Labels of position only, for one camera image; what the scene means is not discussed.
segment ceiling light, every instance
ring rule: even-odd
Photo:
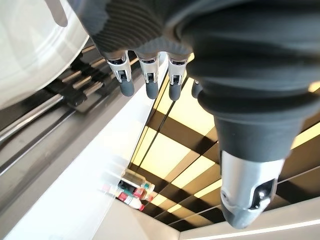
[[[160,194],[157,194],[154,199],[152,199],[151,203],[159,206],[160,204],[162,204],[165,200],[167,200],[167,198],[165,196],[162,196]]]
[[[182,206],[180,204],[176,204],[173,207],[169,208],[167,211],[169,213],[173,213],[174,211],[178,210],[179,208],[181,208]]]
[[[137,153],[133,159],[133,163],[135,165],[139,166],[139,164],[141,163],[141,161],[144,158],[144,156],[148,150],[148,147],[150,146],[156,133],[157,132],[155,130],[153,130],[151,127],[148,127],[148,129],[146,130],[146,133],[145,133],[144,138],[141,142],[141,145],[140,145],[139,149],[137,150]]]
[[[309,86],[309,92],[313,93],[320,88],[320,81],[316,81]]]
[[[164,179],[189,152],[189,148],[158,133],[141,167]]]
[[[199,105],[197,99],[192,97],[193,82],[192,78],[187,80],[169,117],[205,136],[215,126],[214,117]]]
[[[196,161],[194,161],[189,167],[187,167],[172,184],[178,188],[183,188],[185,185],[190,183],[204,171],[212,167],[215,163],[204,156],[200,156]]]
[[[219,179],[218,181],[212,183],[211,185],[195,193],[194,196],[197,198],[201,198],[202,196],[220,188],[221,186],[222,186],[222,179]]]
[[[295,137],[291,149],[294,149],[320,134],[320,122]]]

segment bottle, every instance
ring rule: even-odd
[[[125,170],[121,180],[132,185],[135,188],[143,188],[145,186],[145,183],[147,182],[144,176],[141,176],[140,174],[130,169]]]
[[[130,207],[134,209],[138,209],[139,211],[142,211],[145,208],[145,205],[141,203],[139,198],[129,196],[125,194],[124,192],[120,193],[120,195],[117,197],[120,201],[124,202],[125,204],[129,205]]]

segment black ceiling beam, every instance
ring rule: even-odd
[[[290,181],[279,183],[277,185],[276,194],[291,204],[296,204],[315,197]]]
[[[165,115],[162,112],[155,111],[146,125],[157,131],[164,117]],[[167,116],[159,132],[200,155],[203,155],[215,144],[215,141],[207,136],[203,136],[169,116]]]

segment metal rod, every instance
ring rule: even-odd
[[[82,49],[81,53],[84,54],[84,53],[89,52],[89,51],[91,51],[92,49],[95,49],[95,48],[96,48],[95,45],[87,46],[84,49]]]
[[[67,83],[70,80],[74,79],[75,77],[78,77],[81,74],[81,71],[76,71],[75,73],[72,73],[71,75],[65,77],[64,79],[61,80],[63,83]]]
[[[27,114],[20,117],[18,120],[11,123],[5,129],[0,131],[0,144],[10,136],[12,136],[14,133],[25,127],[27,124],[32,122],[34,119],[42,115],[44,112],[52,108],[54,105],[61,102],[63,99],[64,97],[62,95],[57,94],[31,110]]]
[[[87,76],[84,79],[77,81],[76,83],[74,83],[72,85],[72,87],[74,89],[80,89],[81,87],[83,87],[84,85],[86,85],[87,83],[89,83],[91,81],[91,76]]]
[[[47,127],[43,132],[36,136],[31,142],[19,150],[15,155],[10,157],[4,164],[0,166],[0,176],[3,175],[9,168],[11,168],[16,162],[18,162],[24,155],[26,155],[31,149],[33,149],[38,143],[40,143],[45,137],[52,133],[58,126],[60,126],[65,120],[72,116],[76,110],[72,109],[62,115],[57,121]]]
[[[100,89],[102,86],[103,86],[103,83],[100,81],[97,81],[92,86],[90,86],[86,90],[84,90],[83,93],[88,97],[89,95],[93,94],[95,91]]]

